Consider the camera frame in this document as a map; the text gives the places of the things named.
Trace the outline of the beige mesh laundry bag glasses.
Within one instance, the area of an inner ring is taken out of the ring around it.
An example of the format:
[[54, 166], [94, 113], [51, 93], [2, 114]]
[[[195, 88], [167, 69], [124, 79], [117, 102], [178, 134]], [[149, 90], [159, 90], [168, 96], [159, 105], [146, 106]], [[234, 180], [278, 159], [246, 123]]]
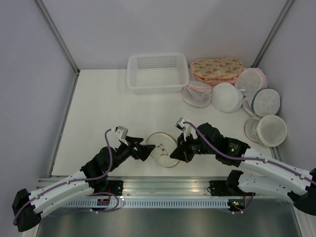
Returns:
[[179, 164], [179, 160], [170, 157], [177, 148], [177, 141], [171, 135], [164, 132], [156, 132], [148, 137], [146, 143], [147, 145], [155, 145], [150, 156], [158, 165], [164, 168], [173, 168]]

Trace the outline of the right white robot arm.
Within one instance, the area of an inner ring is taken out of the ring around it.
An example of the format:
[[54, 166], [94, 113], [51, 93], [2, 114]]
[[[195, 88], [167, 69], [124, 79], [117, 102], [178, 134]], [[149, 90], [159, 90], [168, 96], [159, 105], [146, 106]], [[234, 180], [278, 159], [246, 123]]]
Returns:
[[195, 155], [214, 155], [222, 164], [236, 167], [225, 183], [229, 194], [275, 196], [306, 214], [316, 214], [315, 170], [300, 169], [263, 155], [243, 141], [224, 137], [208, 123], [196, 127], [181, 118], [176, 127], [182, 134], [170, 158], [189, 163]]

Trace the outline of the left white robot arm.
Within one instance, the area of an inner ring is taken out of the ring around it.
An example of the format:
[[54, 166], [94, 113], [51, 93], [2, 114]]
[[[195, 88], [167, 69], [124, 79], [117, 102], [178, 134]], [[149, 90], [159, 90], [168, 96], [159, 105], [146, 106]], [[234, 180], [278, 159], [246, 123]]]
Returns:
[[128, 158], [145, 161], [155, 149], [143, 145], [142, 138], [127, 137], [118, 148], [107, 145], [74, 174], [47, 187], [17, 192], [12, 210], [13, 225], [19, 232], [37, 226], [41, 220], [70, 201], [92, 195], [109, 195], [108, 173], [118, 168]]

